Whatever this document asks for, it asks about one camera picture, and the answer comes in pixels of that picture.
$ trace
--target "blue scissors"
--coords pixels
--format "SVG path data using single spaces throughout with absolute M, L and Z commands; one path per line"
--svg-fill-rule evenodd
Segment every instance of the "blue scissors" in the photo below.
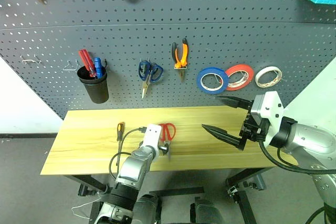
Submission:
M 139 76 L 142 80 L 142 96 L 147 93 L 148 86 L 151 83 L 157 82 L 163 73 L 163 68 L 156 63 L 150 63 L 149 60 L 140 60 L 139 63 Z

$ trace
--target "tape roll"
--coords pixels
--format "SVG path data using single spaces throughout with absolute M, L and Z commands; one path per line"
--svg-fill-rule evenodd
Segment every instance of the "tape roll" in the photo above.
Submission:
M 230 78 L 231 75 L 234 73 L 241 72 L 243 74 L 243 77 L 236 82 L 229 83 L 227 85 L 226 90 L 228 91 L 234 91 L 238 89 L 242 89 L 243 87 L 247 86 L 253 79 L 254 76 L 254 71 L 253 69 L 246 64 L 238 64 L 233 67 L 228 68 L 225 73 L 227 76 Z
M 260 83 L 259 79 L 261 78 L 261 76 L 263 76 L 264 74 L 268 73 L 268 72 L 275 72 L 277 74 L 277 76 L 273 79 L 273 81 L 267 82 L 267 83 Z M 274 86 L 275 84 L 277 84 L 282 78 L 282 72 L 279 68 L 271 66 L 271 67 L 267 67 L 264 69 L 261 69 L 257 74 L 256 74 L 256 84 L 258 85 L 258 87 L 261 88 L 269 88 Z
M 217 77 L 220 78 L 220 86 L 217 88 L 208 88 L 207 86 L 204 85 L 203 83 L 203 78 L 209 74 L 213 74 Z M 224 72 L 224 70 L 220 68 L 205 68 L 202 71 L 200 71 L 197 75 L 197 86 L 199 89 L 201 89 L 203 92 L 208 93 L 208 94 L 220 94 L 222 93 L 227 85 L 229 83 L 229 77 L 227 74 Z

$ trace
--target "gray floor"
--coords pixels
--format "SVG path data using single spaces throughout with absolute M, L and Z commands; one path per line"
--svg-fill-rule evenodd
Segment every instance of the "gray floor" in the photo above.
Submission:
M 88 223 L 73 216 L 71 207 L 94 200 L 96 196 L 78 197 L 76 182 L 62 176 L 39 175 L 52 143 L 50 138 L 0 139 L 0 223 Z M 225 178 L 236 172 L 229 169 L 150 172 L 140 195 L 150 190 L 204 186 L 205 194 L 201 196 L 214 202 L 226 223 L 244 223 L 239 206 L 226 196 L 223 184 Z M 259 224 L 304 223 L 322 206 L 307 175 L 274 168 L 263 177 L 267 190 L 247 190 Z M 188 222 L 189 205 L 194 197 L 163 198 L 163 223 Z M 89 214 L 90 208 L 84 207 L 83 211 Z M 313 223 L 323 223 L 323 216 L 318 216 Z

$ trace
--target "white tape roll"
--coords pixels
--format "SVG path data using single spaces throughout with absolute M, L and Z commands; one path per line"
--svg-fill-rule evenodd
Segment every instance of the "white tape roll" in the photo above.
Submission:
M 270 82 L 267 82 L 267 83 L 260 83 L 259 82 L 259 79 L 260 79 L 261 76 L 263 76 L 264 74 L 266 74 L 268 72 L 273 72 L 273 71 L 277 74 L 277 76 L 273 79 L 273 81 L 270 81 Z M 282 72 L 279 68 L 277 68 L 277 67 L 267 67 L 267 68 L 261 69 L 256 74 L 255 81 L 256 81 L 256 84 L 258 85 L 258 87 L 269 88 L 269 87 L 272 87 L 275 84 L 277 84 L 281 80 L 281 78 L 282 78 Z

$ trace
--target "red tape roll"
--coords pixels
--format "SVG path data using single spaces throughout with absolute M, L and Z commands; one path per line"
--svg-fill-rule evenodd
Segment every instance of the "red tape roll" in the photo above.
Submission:
M 238 73 L 238 72 L 241 72 L 243 77 L 239 81 L 229 83 L 226 90 L 235 91 L 238 89 L 242 89 L 243 87 L 247 86 L 252 81 L 254 71 L 249 65 L 238 64 L 233 67 L 230 67 L 229 69 L 225 71 L 225 73 L 229 77 L 233 75 L 234 73 Z

